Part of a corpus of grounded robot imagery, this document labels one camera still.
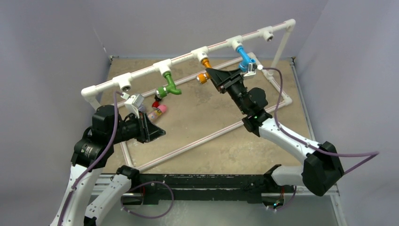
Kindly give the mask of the orange water faucet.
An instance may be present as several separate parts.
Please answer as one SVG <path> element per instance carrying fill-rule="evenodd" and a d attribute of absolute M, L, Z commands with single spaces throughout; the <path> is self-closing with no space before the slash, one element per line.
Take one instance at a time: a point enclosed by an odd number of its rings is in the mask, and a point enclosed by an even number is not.
<path fill-rule="evenodd" d="M 202 60 L 201 60 L 201 64 L 202 64 L 205 68 L 211 68 L 211 67 L 212 67 L 211 64 L 210 64 L 210 62 L 209 62 L 209 59 L 208 59 L 208 58 L 202 59 Z M 199 74 L 196 76 L 196 79 L 197 79 L 197 81 L 198 81 L 200 84 L 204 84 L 204 83 L 206 83 L 206 82 L 210 79 L 210 76 L 209 76 L 209 74 L 205 71 L 205 72 L 203 72 L 203 73 L 199 73 Z"/>

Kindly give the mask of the white PVC pipe frame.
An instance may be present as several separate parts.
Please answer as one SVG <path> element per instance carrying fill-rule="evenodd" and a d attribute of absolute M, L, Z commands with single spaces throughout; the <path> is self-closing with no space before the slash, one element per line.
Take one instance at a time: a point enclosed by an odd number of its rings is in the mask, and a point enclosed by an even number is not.
<path fill-rule="evenodd" d="M 283 52 L 283 50 L 284 50 L 284 48 L 286 46 L 286 43 L 287 43 L 287 41 L 289 39 L 289 36 L 290 36 L 290 34 L 292 33 L 292 31 L 293 31 L 293 29 L 295 27 L 295 24 L 296 24 L 295 19 L 289 19 L 289 20 L 286 20 L 286 21 L 284 21 L 284 22 L 282 22 L 280 24 L 276 24 L 276 25 L 273 25 L 273 26 L 267 26 L 267 27 L 258 29 L 258 30 L 254 31 L 254 32 L 250 32 L 250 33 L 247 33 L 247 34 L 244 34 L 244 35 L 234 36 L 234 37 L 228 38 L 228 39 L 226 39 L 226 40 L 224 40 L 222 42 L 210 45 L 210 46 L 203 46 L 203 47 L 194 49 L 191 52 L 186 53 L 184 55 L 181 55 L 181 56 L 178 56 L 178 57 L 174 57 L 172 59 L 170 59 L 170 58 L 169 59 L 165 59 L 165 60 L 156 62 L 156 63 L 154 63 L 151 66 L 148 66 L 146 68 L 140 69 L 138 71 L 135 71 L 135 72 L 132 72 L 132 73 L 125 73 L 125 74 L 116 76 L 115 78 L 112 78 L 112 80 L 103 82 L 101 84 L 83 88 L 81 90 L 81 95 L 83 96 L 83 98 L 88 103 L 91 104 L 91 106 L 93 108 L 96 109 L 97 107 L 100 106 L 99 102 L 96 100 L 96 96 L 99 93 L 101 93 L 101 92 L 103 92 L 103 91 L 105 91 L 107 89 L 110 89 L 110 88 L 113 88 L 113 87 L 119 87 L 119 89 L 123 90 L 124 92 L 127 92 L 127 91 L 129 91 L 131 89 L 131 82 L 134 79 L 136 79 L 136 78 L 143 77 L 143 76 L 148 75 L 148 74 L 153 73 L 153 72 L 160 72 L 160 74 L 163 75 L 164 72 L 171 71 L 171 67 L 172 66 L 174 66 L 176 64 L 180 64 L 180 63 L 188 61 L 188 60 L 191 60 L 191 59 L 195 59 L 195 58 L 201 63 L 202 59 L 208 58 L 207 54 L 209 52 L 216 51 L 216 50 L 223 49 L 223 48 L 230 48 L 230 47 L 234 51 L 236 51 L 236 48 L 238 46 L 242 46 L 242 43 L 244 41 L 247 41 L 247 40 L 252 40 L 252 39 L 255 39 L 255 38 L 263 37 L 265 39 L 265 41 L 269 42 L 274 37 L 274 34 L 273 34 L 274 32 L 277 32 L 277 31 L 280 31 L 280 30 L 284 30 L 285 33 L 284 33 L 284 35 L 282 37 L 282 40 L 281 40 L 281 42 L 279 44 L 279 47 L 277 49 L 277 52 L 276 52 L 276 54 L 274 56 L 274 59 L 272 61 L 272 64 L 271 64 L 272 66 L 276 66 L 277 63 L 280 60 L 280 57 L 281 57 L 282 52 Z M 248 55 L 250 56 L 250 58 L 256 60 L 256 62 L 258 64 L 260 63 L 259 60 L 256 58 L 256 55 L 254 53 L 250 52 L 250 53 L 248 53 Z M 232 65 L 234 63 L 238 63 L 239 60 L 242 60 L 241 56 L 239 58 L 235 58 L 235 59 L 233 59 L 231 61 L 228 61 L 226 63 L 217 65 L 214 68 L 215 69 L 221 69 L 221 68 L 230 66 L 230 65 Z M 282 86 L 277 84 L 276 80 L 273 78 L 273 73 L 270 73 L 267 70 L 262 70 L 261 72 L 263 73 L 263 75 L 265 76 L 267 81 L 271 85 L 273 85 L 273 87 L 276 90 L 278 90 L 278 88 L 280 88 L 280 90 L 282 91 L 283 101 L 279 102 L 279 103 L 281 103 L 281 107 L 290 105 L 292 103 L 291 97 L 286 92 L 284 92 L 282 90 Z M 185 78 L 176 80 L 175 81 L 176 86 L 193 80 L 194 78 L 196 78 L 196 76 L 199 73 L 193 74 L 193 75 L 189 75 L 189 76 L 187 76 Z M 151 95 L 154 95 L 155 91 L 156 91 L 156 89 L 152 89 L 150 91 L 147 91 L 147 92 L 143 93 L 142 95 L 144 97 L 149 97 Z M 199 145 L 202 145 L 202 144 L 204 144 L 206 142 L 209 142 L 209 141 L 211 141 L 213 139 L 216 139 L 217 137 L 220 137 L 220 136 L 222 136 L 224 134 L 227 134 L 228 132 L 231 132 L 231 131 L 233 131 L 233 130 L 241 127 L 241 126 L 243 126 L 243 122 L 242 121 L 236 122 L 236 123 L 234 123 L 232 125 L 229 125 L 229 126 L 223 128 L 223 129 L 220 129 L 220 130 L 218 130 L 218 131 L 216 131 L 216 132 L 214 132 L 212 134 L 209 134 L 206 137 L 203 137 L 203 138 L 201 138 L 199 140 L 196 140 L 196 141 L 194 141 L 194 142 L 192 142 L 192 143 L 190 143 L 190 144 L 188 144 L 186 146 L 183 146 L 183 147 L 181 147 L 179 149 L 171 151 L 170 153 L 168 153 L 166 155 L 163 155 L 163 156 L 161 156 L 161 157 L 159 157 L 159 158 L 157 158 L 155 160 L 152 160 L 149 163 L 145 163 L 144 165 L 139 166 L 138 168 L 140 170 L 143 170 L 143 171 L 150 170 L 153 167 L 156 167 L 157 165 L 160 165 L 160 164 L 170 160 L 173 157 L 176 157 L 176 156 L 178 156 L 180 154 L 183 154 L 184 152 L 189 151 L 189 150 L 191 150 L 191 149 L 193 149 L 193 148 L 195 148 L 195 147 L 197 147 Z"/>

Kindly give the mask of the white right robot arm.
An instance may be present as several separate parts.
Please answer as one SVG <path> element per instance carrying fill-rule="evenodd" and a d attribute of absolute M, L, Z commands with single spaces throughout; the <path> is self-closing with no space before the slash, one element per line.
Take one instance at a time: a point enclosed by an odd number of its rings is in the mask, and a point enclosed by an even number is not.
<path fill-rule="evenodd" d="M 228 93 L 241 113 L 243 125 L 250 133 L 269 140 L 294 156 L 301 166 L 275 165 L 265 173 L 264 185 L 271 192 L 282 186 L 305 186 L 316 196 L 323 196 L 339 179 L 344 170 L 335 146 L 320 144 L 293 132 L 267 113 L 266 93 L 255 87 L 247 89 L 240 69 L 232 71 L 207 68 L 212 84 L 221 94 Z"/>

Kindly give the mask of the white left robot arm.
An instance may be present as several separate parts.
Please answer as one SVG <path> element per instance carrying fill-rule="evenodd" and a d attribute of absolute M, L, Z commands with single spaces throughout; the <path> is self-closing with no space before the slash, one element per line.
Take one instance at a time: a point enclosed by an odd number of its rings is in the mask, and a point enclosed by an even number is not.
<path fill-rule="evenodd" d="M 131 139 L 149 143 L 165 133 L 146 113 L 139 112 L 138 116 L 131 113 L 123 119 L 114 105 L 97 108 L 92 125 L 74 146 L 68 186 L 51 225 L 100 225 L 123 193 L 133 193 L 140 188 L 139 170 L 123 165 L 101 194 L 90 201 L 97 179 L 114 152 L 114 144 Z"/>

